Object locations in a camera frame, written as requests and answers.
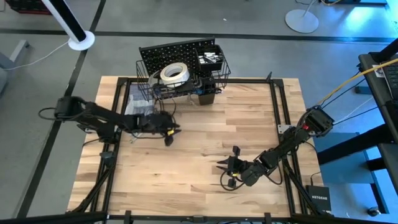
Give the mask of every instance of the white cord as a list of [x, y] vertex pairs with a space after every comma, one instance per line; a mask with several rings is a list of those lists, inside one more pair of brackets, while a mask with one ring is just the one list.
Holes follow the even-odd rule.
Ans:
[[351, 114], [353, 114], [356, 110], [358, 110], [361, 106], [365, 105], [367, 102], [371, 101], [373, 99], [373, 96], [370, 97], [368, 100], [366, 100], [364, 103], [362, 103], [361, 105], [359, 105], [357, 108], [355, 108], [351, 113], [349, 113], [347, 116], [345, 116], [343, 119], [340, 119], [339, 121], [336, 121], [335, 123], [339, 123], [340, 121], [348, 118]]
[[50, 55], [52, 55], [54, 52], [56, 52], [58, 49], [60, 49], [61, 47], [63, 47], [67, 43], [68, 42], [62, 44], [61, 46], [57, 47], [55, 50], [51, 51], [48, 55], [46, 55], [46, 56], [44, 56], [44, 57], [42, 57], [42, 58], [40, 58], [40, 59], [38, 59], [38, 60], [36, 60], [36, 61], [34, 61], [32, 63], [26, 64], [26, 65], [20, 65], [20, 66], [17, 66], [15, 68], [7, 68], [7, 69], [3, 69], [3, 70], [10, 71], [10, 70], [14, 70], [14, 69], [17, 69], [17, 68], [22, 68], [22, 67], [26, 67], [26, 66], [29, 66], [29, 65], [33, 65], [33, 64], [35, 64], [35, 63], [37, 63], [37, 62], [39, 62], [41, 60], [44, 60], [44, 59], [48, 58]]

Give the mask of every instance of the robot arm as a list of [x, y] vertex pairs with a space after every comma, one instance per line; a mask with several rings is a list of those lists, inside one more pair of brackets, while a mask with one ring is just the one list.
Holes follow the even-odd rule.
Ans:
[[173, 135], [181, 130], [173, 116], [166, 111], [159, 114], [123, 115], [87, 102], [77, 96], [65, 96], [58, 99], [54, 116], [60, 121], [76, 121], [82, 130], [92, 129], [97, 132], [101, 142], [113, 144], [115, 125], [127, 133], [159, 133], [165, 138], [166, 146], [173, 142]]

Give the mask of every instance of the black metal frame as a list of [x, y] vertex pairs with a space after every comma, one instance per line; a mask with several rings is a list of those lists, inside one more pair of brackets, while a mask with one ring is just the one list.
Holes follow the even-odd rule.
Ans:
[[[127, 99], [128, 99], [128, 93], [129, 93], [129, 87], [131, 86], [132, 83], [137, 83], [138, 81], [142, 82], [143, 80], [141, 78], [119, 78], [118, 79], [118, 84], [116, 87], [115, 95], [114, 95], [114, 101], [112, 105], [112, 110], [116, 111], [116, 108], [118, 107], [118, 101], [119, 97], [121, 94], [121, 88], [123, 85], [126, 85], [125, 93], [124, 93], [124, 99], [123, 99], [123, 104], [122, 104], [122, 110], [121, 113], [124, 113], [126, 106], [127, 106]], [[284, 119], [285, 119], [285, 124], [290, 124], [290, 116], [289, 116], [289, 109], [287, 107], [287, 100], [286, 100], [286, 95], [285, 95], [285, 89], [284, 89], [284, 83], [282, 79], [271, 79], [271, 76], [269, 75], [268, 78], [266, 79], [240, 79], [240, 78], [230, 78], [228, 80], [228, 83], [263, 83], [263, 84], [269, 84], [271, 88], [271, 99], [272, 99], [272, 105], [274, 107], [274, 116], [275, 116], [275, 126], [277, 127], [278, 124], [282, 124], [280, 120], [280, 115], [279, 115], [279, 108], [278, 108], [278, 101], [276, 97], [276, 90], [275, 86], [279, 88], [280, 91], [280, 98], [282, 101], [282, 108], [284, 111]], [[117, 156], [118, 156], [118, 151], [119, 151], [119, 142], [120, 142], [120, 136], [121, 136], [121, 130], [118, 129], [115, 133], [117, 137], [117, 142], [114, 145], [114, 155], [117, 161]], [[104, 144], [103, 147], [103, 152], [106, 152], [109, 150], [109, 145]], [[299, 168], [299, 163], [297, 160], [297, 154], [294, 152], [292, 154], [292, 165], [294, 168], [295, 174], [298, 176], [298, 179], [301, 183], [301, 176], [300, 176], [300, 168]], [[101, 162], [99, 164], [99, 169], [98, 169], [98, 174], [97, 174], [97, 181], [100, 178], [101, 174], [104, 172], [104, 161], [101, 159]], [[289, 212], [291, 215], [296, 213], [296, 208], [294, 204], [294, 198], [293, 198], [293, 191], [292, 191], [292, 184], [290, 182], [290, 178], [287, 175], [285, 169], [284, 169], [284, 179], [285, 179], [285, 186], [286, 186], [286, 194], [287, 194], [287, 199], [288, 199], [288, 206], [289, 206]], [[109, 207], [109, 201], [110, 201], [110, 195], [111, 195], [111, 189], [112, 189], [112, 184], [113, 184], [113, 177], [114, 177], [114, 170], [111, 171], [108, 181], [106, 184], [106, 190], [105, 190], [105, 198], [102, 206], [102, 212], [107, 212], [108, 207]], [[96, 204], [98, 203], [98, 196], [99, 193], [96, 194], [95, 198], [93, 199], [93, 203], [91, 204], [90, 211], [95, 212], [96, 211]], [[307, 209], [305, 206], [305, 202], [301, 195], [299, 196], [300, 198], [300, 207], [301, 211], [303, 214], [307, 214]], [[125, 215], [110, 215], [109, 219], [125, 219]], [[164, 220], [164, 221], [189, 221], [189, 222], [207, 222], [207, 221], [229, 221], [229, 222], [264, 222], [264, 223], [270, 223], [271, 222], [271, 215], [269, 213], [265, 213], [264, 217], [203, 217], [203, 216], [132, 216], [132, 219], [134, 220]], [[289, 217], [287, 218], [272, 218], [272, 222], [287, 222]]]

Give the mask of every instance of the round white base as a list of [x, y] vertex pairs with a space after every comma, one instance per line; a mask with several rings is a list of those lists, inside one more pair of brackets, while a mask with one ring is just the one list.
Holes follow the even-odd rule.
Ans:
[[314, 32], [319, 26], [318, 18], [311, 12], [305, 10], [294, 9], [288, 12], [285, 16], [286, 24], [294, 31], [308, 34]]
[[68, 41], [69, 47], [77, 51], [89, 49], [94, 44], [95, 36], [90, 31], [85, 31], [85, 33], [86, 33], [86, 39], [81, 42], [75, 42], [72, 39], [69, 39]]

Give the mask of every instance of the black desk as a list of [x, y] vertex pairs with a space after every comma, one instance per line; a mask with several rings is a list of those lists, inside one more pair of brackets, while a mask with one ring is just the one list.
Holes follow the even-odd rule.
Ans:
[[[361, 69], [364, 71], [372, 68], [372, 65], [378, 65], [369, 54], [360, 55], [359, 61], [361, 62]], [[326, 164], [349, 156], [355, 152], [378, 146], [382, 158], [369, 161], [369, 170], [387, 169], [394, 188], [398, 192], [398, 165], [393, 165], [395, 162], [398, 162], [398, 160], [396, 156], [391, 157], [393, 154], [398, 154], [398, 145], [391, 144], [392, 142], [398, 142], [398, 129], [394, 125], [390, 112], [384, 106], [386, 102], [392, 100], [391, 94], [384, 78], [378, 78], [374, 72], [365, 75], [365, 78], [385, 123], [352, 139], [319, 152], [319, 164]]]

